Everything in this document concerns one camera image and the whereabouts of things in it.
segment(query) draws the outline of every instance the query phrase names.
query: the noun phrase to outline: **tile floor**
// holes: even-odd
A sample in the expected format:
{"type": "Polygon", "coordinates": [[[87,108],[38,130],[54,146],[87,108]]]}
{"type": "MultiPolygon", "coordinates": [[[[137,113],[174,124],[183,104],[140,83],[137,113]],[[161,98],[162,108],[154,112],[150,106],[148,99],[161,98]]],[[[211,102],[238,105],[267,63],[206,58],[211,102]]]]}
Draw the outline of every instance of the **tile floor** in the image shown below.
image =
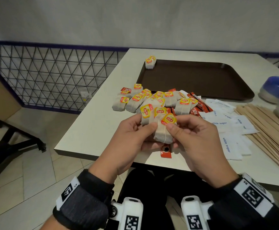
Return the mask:
{"type": "MultiPolygon", "coordinates": [[[[14,159],[0,174],[0,229],[38,230],[52,213],[55,200],[70,180],[93,161],[60,156],[53,148],[77,115],[22,108],[7,122],[40,137],[47,151],[27,151],[14,159]]],[[[0,129],[0,138],[6,129],[0,129]]],[[[12,142],[23,140],[15,135],[12,142]]],[[[115,180],[113,199],[128,171],[115,180]]],[[[279,192],[272,192],[279,205],[279,192]]],[[[167,209],[176,229],[187,229],[176,201],[168,197],[167,209]]]]}

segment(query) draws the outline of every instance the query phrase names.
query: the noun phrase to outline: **pile of stirrers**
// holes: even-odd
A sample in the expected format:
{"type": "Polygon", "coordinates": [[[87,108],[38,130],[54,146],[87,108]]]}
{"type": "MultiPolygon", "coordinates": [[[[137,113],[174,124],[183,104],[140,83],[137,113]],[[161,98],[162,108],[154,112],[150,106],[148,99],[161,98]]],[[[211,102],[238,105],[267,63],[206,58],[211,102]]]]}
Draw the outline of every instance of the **pile of stirrers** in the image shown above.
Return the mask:
{"type": "Polygon", "coordinates": [[[249,121],[260,131],[248,134],[262,151],[279,165],[279,119],[267,108],[247,104],[237,106],[237,113],[247,116],[249,121]]]}

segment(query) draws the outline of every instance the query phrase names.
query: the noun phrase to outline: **gray wall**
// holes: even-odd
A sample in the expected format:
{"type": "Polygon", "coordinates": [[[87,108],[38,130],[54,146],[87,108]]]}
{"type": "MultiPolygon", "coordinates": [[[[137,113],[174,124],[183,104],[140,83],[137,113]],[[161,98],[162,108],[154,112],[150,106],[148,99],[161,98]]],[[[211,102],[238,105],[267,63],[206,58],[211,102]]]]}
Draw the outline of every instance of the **gray wall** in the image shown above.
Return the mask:
{"type": "Polygon", "coordinates": [[[0,39],[279,52],[279,0],[0,0],[0,39]]]}

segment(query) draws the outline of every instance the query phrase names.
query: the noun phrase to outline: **hand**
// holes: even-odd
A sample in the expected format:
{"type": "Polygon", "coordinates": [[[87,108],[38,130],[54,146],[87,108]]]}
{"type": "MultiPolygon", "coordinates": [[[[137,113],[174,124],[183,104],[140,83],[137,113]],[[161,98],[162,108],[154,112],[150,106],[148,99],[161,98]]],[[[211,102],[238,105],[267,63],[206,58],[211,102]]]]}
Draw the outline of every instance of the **hand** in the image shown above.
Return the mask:
{"type": "Polygon", "coordinates": [[[176,116],[178,126],[168,123],[166,128],[180,142],[187,154],[187,164],[199,177],[218,188],[238,178],[222,149],[216,126],[194,115],[176,116]]]}
{"type": "Polygon", "coordinates": [[[141,150],[156,149],[164,145],[153,140],[152,133],[158,124],[142,126],[141,119],[142,115],[137,114],[119,124],[108,146],[89,168],[90,173],[112,184],[117,175],[130,168],[141,150]]]}

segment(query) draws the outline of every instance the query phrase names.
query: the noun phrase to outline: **person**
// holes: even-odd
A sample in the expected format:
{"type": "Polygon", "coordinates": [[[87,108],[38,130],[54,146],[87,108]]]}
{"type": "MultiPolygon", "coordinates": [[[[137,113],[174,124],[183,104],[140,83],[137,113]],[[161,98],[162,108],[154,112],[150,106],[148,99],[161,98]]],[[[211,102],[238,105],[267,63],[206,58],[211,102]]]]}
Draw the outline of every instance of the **person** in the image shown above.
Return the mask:
{"type": "MultiPolygon", "coordinates": [[[[279,230],[279,208],[274,203],[262,216],[234,190],[242,177],[225,158],[217,128],[193,115],[176,118],[177,125],[169,123],[166,128],[174,138],[173,147],[184,148],[183,156],[195,174],[185,172],[164,179],[147,170],[130,172],[118,203],[122,203],[125,197],[141,200],[144,207],[141,229],[174,229],[165,207],[167,195],[175,198],[178,204],[185,196],[197,195],[202,202],[214,202],[208,210],[210,229],[279,230]]],[[[95,230],[105,227],[117,176],[130,168],[140,151],[163,145],[151,138],[157,123],[141,126],[140,122],[141,114],[137,114],[119,124],[100,157],[79,175],[80,185],[59,211],[57,207],[53,209],[53,215],[41,230],[95,230]]],[[[117,227],[117,221],[108,220],[105,229],[117,227]]]]}

